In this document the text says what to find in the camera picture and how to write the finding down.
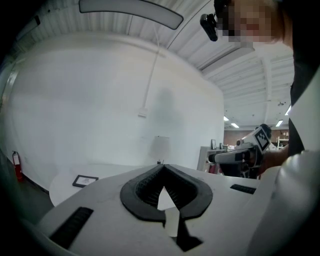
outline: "black picture frame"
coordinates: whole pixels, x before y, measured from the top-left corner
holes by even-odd
[[[217,149],[217,145],[216,145],[216,140],[215,139],[211,140],[211,149],[212,150],[216,150]]]
[[[72,186],[78,187],[78,188],[84,188],[85,186],[87,186],[87,185],[84,185],[84,184],[79,184],[79,183],[77,183],[79,178],[94,179],[95,181],[99,180],[98,177],[78,175],[78,176],[75,178],[74,182],[72,183]]]

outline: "red fire extinguisher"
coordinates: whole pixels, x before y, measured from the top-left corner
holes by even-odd
[[[15,169],[16,178],[17,178],[18,182],[22,182],[24,180],[24,177],[22,176],[20,157],[19,157],[18,152],[13,151],[12,158],[13,158],[13,165],[14,165],[14,169]]]

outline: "table top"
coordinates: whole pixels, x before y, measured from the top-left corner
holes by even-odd
[[[73,182],[78,175],[98,177],[99,179],[123,174],[143,166],[129,166],[117,164],[88,164],[79,165],[69,169],[69,171],[61,171],[50,184],[49,195],[54,206],[62,203],[78,191],[81,187],[73,186]]]

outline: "picture frame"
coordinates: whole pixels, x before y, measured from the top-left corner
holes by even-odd
[[[216,145],[216,140],[215,139],[211,140],[211,149],[212,150],[216,150],[217,149],[217,145]]]
[[[84,176],[84,175],[78,175],[74,182],[72,183],[72,186],[84,188],[85,186],[99,180],[98,177],[91,177],[91,176]]]

